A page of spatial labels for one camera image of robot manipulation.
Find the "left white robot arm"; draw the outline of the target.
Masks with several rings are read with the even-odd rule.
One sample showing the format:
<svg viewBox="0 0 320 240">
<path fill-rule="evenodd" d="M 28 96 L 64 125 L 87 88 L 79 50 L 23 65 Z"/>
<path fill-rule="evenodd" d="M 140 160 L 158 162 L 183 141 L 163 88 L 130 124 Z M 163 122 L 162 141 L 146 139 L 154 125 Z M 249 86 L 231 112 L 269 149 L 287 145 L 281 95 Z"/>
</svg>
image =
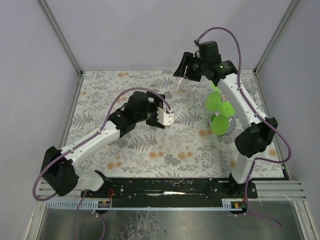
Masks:
<svg viewBox="0 0 320 240">
<path fill-rule="evenodd" d="M 137 123 L 145 122 L 161 129 L 172 124 L 172 111 L 164 111 L 167 104 L 165 95 L 141 87 L 135 87 L 133 91 L 120 108 L 108 111 L 101 127 L 61 149 L 52 146 L 46 150 L 40 177 L 50 185 L 55 195 L 63 197 L 75 188 L 98 191 L 106 177 L 97 170 L 80 171 L 80 166 L 99 148 L 134 130 Z"/>
</svg>

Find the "floral table mat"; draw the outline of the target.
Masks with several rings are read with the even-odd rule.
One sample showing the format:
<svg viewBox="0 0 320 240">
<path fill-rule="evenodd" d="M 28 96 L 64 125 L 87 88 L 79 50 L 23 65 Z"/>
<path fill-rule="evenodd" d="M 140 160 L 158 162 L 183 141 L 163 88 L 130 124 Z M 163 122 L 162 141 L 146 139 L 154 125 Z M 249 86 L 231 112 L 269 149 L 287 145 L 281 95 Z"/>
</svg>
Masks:
<svg viewBox="0 0 320 240">
<path fill-rule="evenodd" d="M 72 118 L 67 144 L 98 128 L 107 112 L 121 107 L 129 88 L 145 87 L 165 95 L 175 122 L 160 129 L 144 122 L 122 138 L 105 144 L 80 165 L 85 172 L 99 170 L 108 177 L 226 178 L 236 167 L 235 138 L 240 122 L 229 135 L 215 135 L 205 101 L 211 82 L 187 81 L 177 87 L 171 70 L 87 71 Z"/>
</svg>

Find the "clear wine glass front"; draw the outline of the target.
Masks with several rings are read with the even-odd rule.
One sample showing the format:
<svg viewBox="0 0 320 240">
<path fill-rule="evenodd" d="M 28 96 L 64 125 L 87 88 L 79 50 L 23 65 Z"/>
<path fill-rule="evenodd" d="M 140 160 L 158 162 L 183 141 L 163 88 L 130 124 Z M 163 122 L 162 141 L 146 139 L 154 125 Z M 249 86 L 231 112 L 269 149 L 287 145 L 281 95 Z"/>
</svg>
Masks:
<svg viewBox="0 0 320 240">
<path fill-rule="evenodd" d="M 169 80 L 170 82 L 166 88 L 166 91 L 164 92 L 164 95 L 166 100 L 173 100 L 175 97 L 178 96 L 181 90 L 184 89 L 187 80 L 184 77 L 175 76 L 171 77 Z"/>
</svg>

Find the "chrome wine glass rack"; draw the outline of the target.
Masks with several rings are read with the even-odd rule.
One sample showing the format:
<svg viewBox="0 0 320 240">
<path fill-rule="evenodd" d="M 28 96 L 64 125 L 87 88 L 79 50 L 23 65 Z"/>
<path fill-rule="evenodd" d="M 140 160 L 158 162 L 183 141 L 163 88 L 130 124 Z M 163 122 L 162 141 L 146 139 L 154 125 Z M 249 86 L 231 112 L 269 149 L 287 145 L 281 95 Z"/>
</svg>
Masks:
<svg viewBox="0 0 320 240">
<path fill-rule="evenodd" d="M 212 115 L 209 118 L 211 131 L 219 136 L 229 135 L 236 128 L 236 118 L 245 130 L 252 123 L 258 124 L 260 120 L 257 113 L 260 108 L 248 94 L 242 83 L 237 82 L 235 76 L 220 80 L 218 86 L 213 88 L 205 101 L 205 108 Z"/>
</svg>

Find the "green wine glass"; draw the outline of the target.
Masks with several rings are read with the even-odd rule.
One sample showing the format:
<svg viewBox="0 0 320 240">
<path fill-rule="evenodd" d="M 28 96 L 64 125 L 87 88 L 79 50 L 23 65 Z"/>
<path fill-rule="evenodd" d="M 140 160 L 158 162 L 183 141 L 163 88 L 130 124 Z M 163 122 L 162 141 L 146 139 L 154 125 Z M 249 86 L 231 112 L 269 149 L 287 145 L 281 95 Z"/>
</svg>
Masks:
<svg viewBox="0 0 320 240">
<path fill-rule="evenodd" d="M 210 117 L 210 129 L 218 136 L 230 135 L 236 128 L 236 111 L 229 102 L 222 102 L 217 112 Z"/>
<path fill-rule="evenodd" d="M 213 92 L 211 92 L 206 100 L 205 100 L 205 108 L 210 112 L 217 112 L 219 110 L 219 107 L 222 103 L 221 100 L 221 90 L 214 85 L 214 83 L 211 83 L 211 87 L 213 89 Z"/>
</svg>

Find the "green wine glass rear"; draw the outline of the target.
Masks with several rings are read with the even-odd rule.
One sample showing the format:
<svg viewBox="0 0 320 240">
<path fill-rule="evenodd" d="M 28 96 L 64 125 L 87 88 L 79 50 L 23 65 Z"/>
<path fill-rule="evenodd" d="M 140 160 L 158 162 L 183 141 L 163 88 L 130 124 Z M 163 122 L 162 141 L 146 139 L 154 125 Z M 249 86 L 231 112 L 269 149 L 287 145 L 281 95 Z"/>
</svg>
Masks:
<svg viewBox="0 0 320 240">
<path fill-rule="evenodd" d="M 205 100 L 205 108 L 210 112 L 217 112 L 219 110 L 219 107 L 222 103 L 221 100 L 221 90 L 214 85 L 214 83 L 211 83 L 211 87 L 213 89 L 213 92 L 211 92 L 206 100 Z"/>
</svg>

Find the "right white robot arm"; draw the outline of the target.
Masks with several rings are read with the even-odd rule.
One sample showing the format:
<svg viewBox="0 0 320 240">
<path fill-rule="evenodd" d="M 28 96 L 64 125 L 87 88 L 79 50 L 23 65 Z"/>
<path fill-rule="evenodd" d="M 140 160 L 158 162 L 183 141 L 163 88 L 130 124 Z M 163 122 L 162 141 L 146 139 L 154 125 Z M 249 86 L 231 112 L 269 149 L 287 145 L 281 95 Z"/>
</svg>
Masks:
<svg viewBox="0 0 320 240">
<path fill-rule="evenodd" d="M 271 144 L 278 122 L 274 117 L 268 118 L 255 104 L 241 82 L 240 68 L 230 60 L 222 60 L 215 41 L 197 46 L 196 53 L 183 53 L 173 75 L 195 82 L 206 77 L 227 97 L 242 126 L 242 133 L 235 138 L 239 155 L 231 176 L 237 184 L 244 184 L 251 178 L 254 159 Z"/>
</svg>

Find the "green wine glass front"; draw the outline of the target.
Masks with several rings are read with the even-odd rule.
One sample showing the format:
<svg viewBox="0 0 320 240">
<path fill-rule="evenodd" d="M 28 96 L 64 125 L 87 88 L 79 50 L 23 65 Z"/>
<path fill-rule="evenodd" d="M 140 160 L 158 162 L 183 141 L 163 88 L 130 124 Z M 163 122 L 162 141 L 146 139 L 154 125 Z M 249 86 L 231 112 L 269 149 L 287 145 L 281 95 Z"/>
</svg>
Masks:
<svg viewBox="0 0 320 240">
<path fill-rule="evenodd" d="M 210 117 L 210 129 L 218 136 L 230 135 L 236 128 L 236 111 L 229 102 L 222 102 L 217 112 Z"/>
</svg>

